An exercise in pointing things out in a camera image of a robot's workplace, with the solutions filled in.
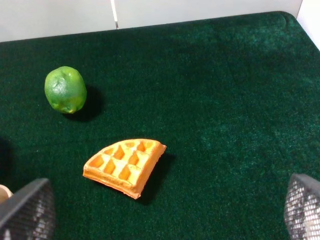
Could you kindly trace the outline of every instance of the waffle piece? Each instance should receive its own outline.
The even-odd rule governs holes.
[[[83,176],[137,199],[167,146],[151,139],[128,139],[107,146],[83,167]]]

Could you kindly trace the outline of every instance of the mesh gripper pad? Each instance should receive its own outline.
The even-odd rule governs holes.
[[[0,204],[0,240],[51,240],[56,213],[48,179],[32,181]]]
[[[320,240],[320,182],[305,174],[291,176],[284,222],[292,240]]]

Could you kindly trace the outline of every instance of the green lime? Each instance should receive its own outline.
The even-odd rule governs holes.
[[[79,111],[87,99],[84,79],[69,66],[61,66],[46,76],[44,92],[51,107],[64,114]]]

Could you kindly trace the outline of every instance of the white wall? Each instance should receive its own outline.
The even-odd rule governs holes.
[[[0,0],[0,42],[115,28],[108,0]]]
[[[285,11],[297,17],[302,0],[115,0],[119,28]]]
[[[303,0],[297,20],[320,50],[320,0]]]

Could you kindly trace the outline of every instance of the green carpet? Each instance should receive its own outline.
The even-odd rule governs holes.
[[[44,93],[60,66],[87,85],[72,116]],[[320,179],[320,52],[285,12],[3,42],[0,86],[0,184],[49,178],[56,240],[285,240],[291,174]],[[138,200],[82,176],[131,138],[167,146]]]

